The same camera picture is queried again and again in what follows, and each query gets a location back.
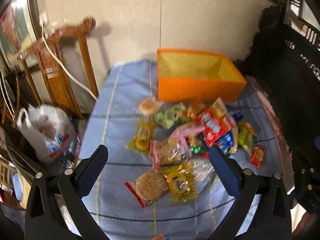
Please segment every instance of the pile of snacks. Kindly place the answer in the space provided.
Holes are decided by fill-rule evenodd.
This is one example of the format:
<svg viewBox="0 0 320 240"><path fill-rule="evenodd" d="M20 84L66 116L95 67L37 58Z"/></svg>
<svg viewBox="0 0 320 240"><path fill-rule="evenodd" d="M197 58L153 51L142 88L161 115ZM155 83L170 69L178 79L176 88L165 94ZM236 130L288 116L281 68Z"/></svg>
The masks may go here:
<svg viewBox="0 0 320 240"><path fill-rule="evenodd" d="M226 154L240 145L250 162L262 169L265 150L253 145L256 133L237 109L228 109L221 98L205 109L201 102L183 103L160 110L162 102L147 98L139 104L146 118L136 120L137 131L127 149L137 150L152 162L152 170L126 187L146 207L170 193L173 202L197 197L196 185L214 171L208 149L216 144ZM156 125L168 130L178 125L164 141L153 138Z"/></svg>

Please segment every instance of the electrical outlet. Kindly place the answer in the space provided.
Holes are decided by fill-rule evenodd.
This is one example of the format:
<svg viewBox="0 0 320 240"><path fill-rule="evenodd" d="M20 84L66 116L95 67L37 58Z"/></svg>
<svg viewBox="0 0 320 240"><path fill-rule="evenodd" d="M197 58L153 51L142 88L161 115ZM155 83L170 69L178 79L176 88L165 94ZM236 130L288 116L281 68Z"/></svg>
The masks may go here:
<svg viewBox="0 0 320 240"><path fill-rule="evenodd" d="M39 22L40 25L43 23L43 26L46 26L48 24L48 18L46 12L43 12L39 15Z"/></svg>

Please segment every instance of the white plastic bag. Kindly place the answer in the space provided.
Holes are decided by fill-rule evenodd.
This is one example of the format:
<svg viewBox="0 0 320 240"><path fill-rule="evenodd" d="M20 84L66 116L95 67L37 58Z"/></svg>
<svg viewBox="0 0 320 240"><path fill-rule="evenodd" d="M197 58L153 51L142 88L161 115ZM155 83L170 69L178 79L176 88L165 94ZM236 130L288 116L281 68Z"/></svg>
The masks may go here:
<svg viewBox="0 0 320 240"><path fill-rule="evenodd" d="M46 164L67 151L70 141L75 137L75 129L67 114L54 106L40 105L34 108L29 105L28 112L21 108L17 126L36 150L38 159Z"/></svg>

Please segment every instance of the blue tablecloth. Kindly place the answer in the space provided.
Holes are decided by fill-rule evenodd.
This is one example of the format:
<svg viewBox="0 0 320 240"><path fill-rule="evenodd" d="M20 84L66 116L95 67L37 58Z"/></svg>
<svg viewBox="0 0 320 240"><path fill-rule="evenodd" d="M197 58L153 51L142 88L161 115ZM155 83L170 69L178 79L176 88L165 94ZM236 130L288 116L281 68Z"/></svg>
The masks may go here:
<svg viewBox="0 0 320 240"><path fill-rule="evenodd" d="M214 174L197 186L199 196L196 199L184 203L172 204L167 194L155 204L142 208L124 186L126 181L135 181L152 168L149 158L125 148L137 129L134 122L139 117L137 106L151 94L157 96L155 62L141 60L120 64L110 72L100 90L79 155L80 160L89 158L104 144L109 150L109 160L83 203L110 239L151 239L161 234L171 240L207 239L234 201L219 179L213 179ZM273 130L250 85L233 106L241 109L245 120L258 134L256 143L267 151L262 170L249 163L242 149L238 149L234 158L242 168L248 167L259 175L283 173ZM157 127L154 138L164 139L170 133ZM256 196L239 233L247 230L258 201L259 196Z"/></svg>

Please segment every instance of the plastic bag handle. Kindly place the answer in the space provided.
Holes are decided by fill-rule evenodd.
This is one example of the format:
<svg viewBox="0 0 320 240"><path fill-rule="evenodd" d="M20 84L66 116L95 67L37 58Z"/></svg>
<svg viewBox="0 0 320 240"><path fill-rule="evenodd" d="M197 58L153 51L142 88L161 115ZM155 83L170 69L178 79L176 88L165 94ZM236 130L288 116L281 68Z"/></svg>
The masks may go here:
<svg viewBox="0 0 320 240"><path fill-rule="evenodd" d="M23 117L23 114L26 115L25 120L26 120L27 127L28 127L28 128L32 128L32 127L33 127L33 126L32 126L32 123L30 122L30 118L29 118L28 112L26 111L25 108L21 108L20 111L19 111L19 115L18 115L18 118L17 118L17 126L18 126L19 128L22 127L22 117Z"/></svg>

